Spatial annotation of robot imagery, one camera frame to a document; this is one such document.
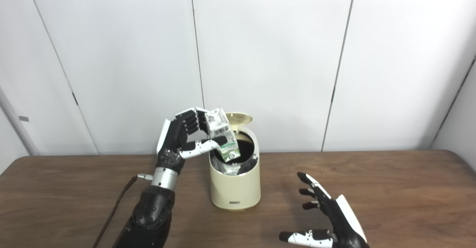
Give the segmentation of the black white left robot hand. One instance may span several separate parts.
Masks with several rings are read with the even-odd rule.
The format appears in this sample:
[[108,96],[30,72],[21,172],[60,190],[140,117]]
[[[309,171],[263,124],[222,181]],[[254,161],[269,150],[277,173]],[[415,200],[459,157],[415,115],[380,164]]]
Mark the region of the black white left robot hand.
[[165,119],[157,146],[156,167],[180,174],[185,161],[228,143],[225,136],[189,141],[188,137],[197,131],[209,134],[207,110],[192,107],[178,113],[174,120]]

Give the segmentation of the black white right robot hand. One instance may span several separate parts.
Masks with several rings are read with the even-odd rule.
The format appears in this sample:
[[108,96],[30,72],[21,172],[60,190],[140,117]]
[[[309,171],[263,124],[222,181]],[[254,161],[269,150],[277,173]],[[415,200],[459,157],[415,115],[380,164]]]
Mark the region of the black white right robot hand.
[[301,195],[310,196],[312,201],[302,205],[304,210],[318,209],[330,220],[333,228],[309,231],[281,231],[279,240],[310,248],[369,248],[367,237],[344,195],[333,198],[326,189],[307,173],[296,174],[300,181],[309,185],[299,189]]

